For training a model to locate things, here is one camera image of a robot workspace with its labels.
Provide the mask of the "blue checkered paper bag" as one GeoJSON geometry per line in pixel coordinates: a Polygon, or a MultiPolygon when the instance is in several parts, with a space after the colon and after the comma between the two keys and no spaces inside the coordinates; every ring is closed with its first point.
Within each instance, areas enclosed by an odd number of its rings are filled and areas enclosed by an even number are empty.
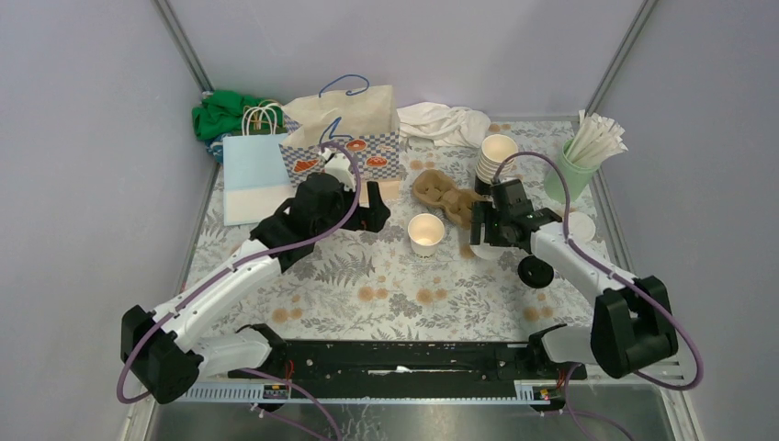
{"type": "Polygon", "coordinates": [[[288,179],[293,187],[308,175],[325,170],[322,148],[338,144],[357,161],[364,183],[375,181],[386,201],[400,197],[400,118],[394,89],[365,84],[349,90],[333,86],[347,79],[343,75],[313,96],[298,97],[282,107],[288,136],[279,143],[288,179]]]}

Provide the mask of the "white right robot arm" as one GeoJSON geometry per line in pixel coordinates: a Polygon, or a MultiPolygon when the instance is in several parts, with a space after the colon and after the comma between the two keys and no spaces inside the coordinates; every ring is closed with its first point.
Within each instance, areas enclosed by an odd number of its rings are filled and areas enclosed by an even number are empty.
{"type": "Polygon", "coordinates": [[[529,337],[532,374],[548,379],[563,364],[579,362],[620,379],[677,354],[668,293],[658,278],[636,277],[572,245],[562,217],[535,209],[517,179],[491,187],[491,195],[471,208],[471,243],[525,251],[517,274],[526,286],[545,288],[560,275],[593,306],[591,325],[556,325],[529,337]]]}

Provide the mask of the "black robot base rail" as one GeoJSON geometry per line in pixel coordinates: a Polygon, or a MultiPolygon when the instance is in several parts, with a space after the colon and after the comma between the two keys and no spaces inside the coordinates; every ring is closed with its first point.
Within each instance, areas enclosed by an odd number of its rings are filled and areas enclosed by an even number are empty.
{"type": "Polygon", "coordinates": [[[528,342],[283,339],[265,324],[271,353],[258,371],[321,399],[508,399],[520,380],[557,384],[573,367],[528,342]]]}

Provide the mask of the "white coffee lid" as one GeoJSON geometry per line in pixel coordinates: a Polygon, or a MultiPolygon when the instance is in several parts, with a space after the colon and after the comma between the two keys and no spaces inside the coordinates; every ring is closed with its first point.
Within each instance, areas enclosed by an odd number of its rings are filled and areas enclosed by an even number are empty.
{"type": "Polygon", "coordinates": [[[497,261],[505,250],[501,247],[492,246],[486,243],[471,244],[470,249],[479,259],[488,261],[497,261]]]}

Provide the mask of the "white paper coffee cup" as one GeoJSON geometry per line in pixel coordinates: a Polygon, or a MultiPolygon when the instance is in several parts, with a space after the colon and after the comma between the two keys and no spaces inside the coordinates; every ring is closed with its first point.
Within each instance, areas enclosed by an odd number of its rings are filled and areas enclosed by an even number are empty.
{"type": "Polygon", "coordinates": [[[407,233],[413,252],[420,257],[429,257],[444,239],[446,229],[444,223],[435,215],[421,213],[409,221],[407,233]]]}

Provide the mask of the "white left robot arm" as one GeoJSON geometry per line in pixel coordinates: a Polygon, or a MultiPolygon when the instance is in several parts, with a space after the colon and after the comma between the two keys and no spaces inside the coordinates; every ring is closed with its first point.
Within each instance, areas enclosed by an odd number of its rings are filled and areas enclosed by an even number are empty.
{"type": "Polygon", "coordinates": [[[348,190],[333,175],[309,175],[205,279],[151,311],[135,305],[123,314],[119,400],[131,401],[123,390],[129,374],[160,404],[177,400],[209,375],[241,368],[265,378],[279,374],[285,354],[267,335],[253,329],[214,338],[203,334],[247,294],[311,254],[318,241],[339,229],[380,232],[389,217],[377,182],[348,190]]]}

